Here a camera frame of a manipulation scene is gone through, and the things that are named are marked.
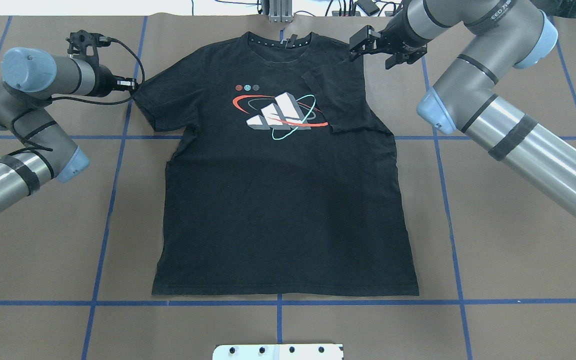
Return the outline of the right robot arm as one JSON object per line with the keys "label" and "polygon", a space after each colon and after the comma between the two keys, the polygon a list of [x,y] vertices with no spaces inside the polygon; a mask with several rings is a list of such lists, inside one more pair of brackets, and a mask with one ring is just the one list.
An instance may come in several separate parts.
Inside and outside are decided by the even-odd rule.
{"label": "right robot arm", "polygon": [[350,37],[350,60],[384,53],[386,69],[413,64],[460,23],[473,39],[427,90],[418,115],[445,135],[463,133],[576,218],[576,148],[494,91],[557,43],[558,30],[532,2],[409,0],[384,29],[367,25]]}

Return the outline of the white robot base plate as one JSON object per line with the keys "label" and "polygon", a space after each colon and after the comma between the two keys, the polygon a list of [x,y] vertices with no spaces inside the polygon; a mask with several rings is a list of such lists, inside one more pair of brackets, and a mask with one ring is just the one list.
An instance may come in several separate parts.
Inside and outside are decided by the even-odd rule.
{"label": "white robot base plate", "polygon": [[213,360],[344,360],[342,344],[222,344],[215,347]]}

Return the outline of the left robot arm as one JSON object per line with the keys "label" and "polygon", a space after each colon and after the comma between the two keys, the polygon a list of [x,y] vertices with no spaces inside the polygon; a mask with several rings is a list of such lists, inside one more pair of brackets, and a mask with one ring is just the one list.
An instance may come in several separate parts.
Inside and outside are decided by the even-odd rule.
{"label": "left robot arm", "polygon": [[82,100],[138,87],[135,78],[114,75],[96,55],[52,55],[39,48],[7,50],[1,73],[0,131],[9,131],[22,148],[0,157],[0,213],[51,180],[66,183],[90,165],[48,114],[48,105],[59,95]]}

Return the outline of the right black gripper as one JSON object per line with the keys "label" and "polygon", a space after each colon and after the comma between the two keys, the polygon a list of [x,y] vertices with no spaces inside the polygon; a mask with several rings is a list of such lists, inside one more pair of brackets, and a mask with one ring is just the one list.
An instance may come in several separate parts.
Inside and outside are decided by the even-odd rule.
{"label": "right black gripper", "polygon": [[349,62],[363,55],[378,53],[389,54],[384,67],[392,69],[400,64],[412,65],[428,52],[429,39],[404,30],[375,30],[373,26],[364,26],[349,39]]}

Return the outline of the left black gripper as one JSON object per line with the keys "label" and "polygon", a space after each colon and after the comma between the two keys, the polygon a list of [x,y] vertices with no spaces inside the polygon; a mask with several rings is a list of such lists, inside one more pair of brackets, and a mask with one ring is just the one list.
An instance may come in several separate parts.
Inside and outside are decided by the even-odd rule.
{"label": "left black gripper", "polygon": [[101,73],[95,80],[96,97],[105,97],[113,91],[128,91],[132,94],[137,89],[137,79],[122,77],[112,73]]}

